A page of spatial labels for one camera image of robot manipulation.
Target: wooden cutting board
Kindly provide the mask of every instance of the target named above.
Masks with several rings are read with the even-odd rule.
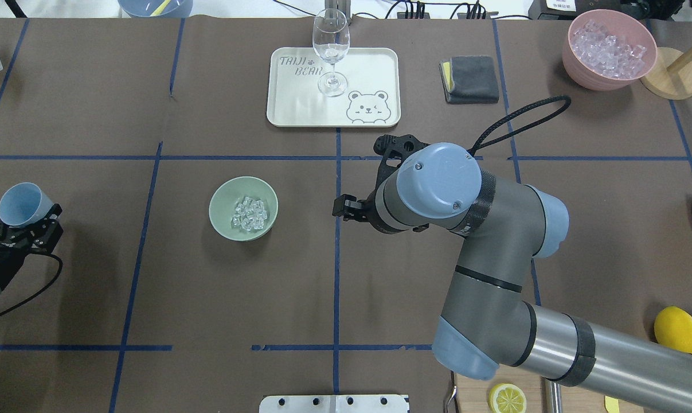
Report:
[[[458,411],[460,413],[490,413],[488,393],[499,383],[519,387],[527,397],[527,413],[544,413],[545,393],[542,377],[519,368],[500,366],[490,381],[474,380],[456,374]],[[605,413],[605,397],[580,387],[561,387],[562,408],[567,413]],[[644,413],[644,409],[619,400],[620,413]]]

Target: ice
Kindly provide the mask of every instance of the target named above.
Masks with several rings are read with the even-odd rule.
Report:
[[[231,225],[240,227],[243,231],[252,232],[264,229],[267,220],[267,209],[264,201],[244,196],[244,199],[236,204]]]
[[[573,33],[570,47],[592,71],[613,79],[632,79],[644,70],[646,48],[633,47],[624,36],[610,34],[608,28],[589,20]]]

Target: blue bowl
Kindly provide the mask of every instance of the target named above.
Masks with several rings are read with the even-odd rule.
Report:
[[[150,17],[152,11],[162,3],[162,0],[118,0],[122,10],[126,11],[132,17]],[[165,12],[154,16],[170,17],[170,18],[186,18],[190,16],[190,11],[193,8],[193,0],[171,0],[170,4],[165,8]]]

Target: bear drawing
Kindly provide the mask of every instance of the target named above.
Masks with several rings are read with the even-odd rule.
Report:
[[[386,123],[391,116],[387,97],[387,92],[384,91],[372,95],[362,95],[359,91],[349,92],[351,105],[346,110],[346,116],[353,123]]]

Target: folded cloth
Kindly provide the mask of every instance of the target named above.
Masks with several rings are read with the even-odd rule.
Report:
[[[449,104],[497,103],[498,83],[489,56],[456,56],[440,62]]]

